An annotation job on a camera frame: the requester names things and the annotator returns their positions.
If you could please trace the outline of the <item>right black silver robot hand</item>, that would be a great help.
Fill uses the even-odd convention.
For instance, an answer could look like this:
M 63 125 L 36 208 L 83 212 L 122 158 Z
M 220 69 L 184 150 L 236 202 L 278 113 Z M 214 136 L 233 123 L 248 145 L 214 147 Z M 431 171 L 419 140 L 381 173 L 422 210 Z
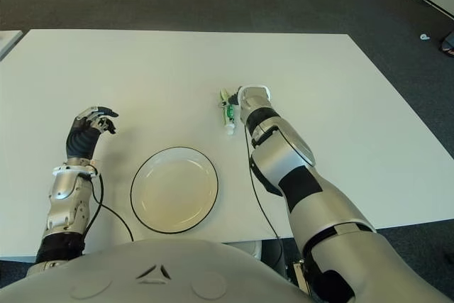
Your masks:
M 232 106 L 240 106 L 241 103 L 241 95 L 243 93 L 243 86 L 240 86 L 234 94 L 229 96 L 227 103 Z

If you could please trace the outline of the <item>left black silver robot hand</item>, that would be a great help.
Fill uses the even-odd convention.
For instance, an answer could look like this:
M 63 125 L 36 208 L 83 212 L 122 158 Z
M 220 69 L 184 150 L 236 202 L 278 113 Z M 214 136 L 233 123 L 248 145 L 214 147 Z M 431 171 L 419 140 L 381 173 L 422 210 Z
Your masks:
M 104 106 L 90 106 L 78 114 L 72 123 L 66 140 L 66 154 L 68 165 L 88 165 L 99 137 L 105 133 L 116 133 L 111 118 L 118 114 Z

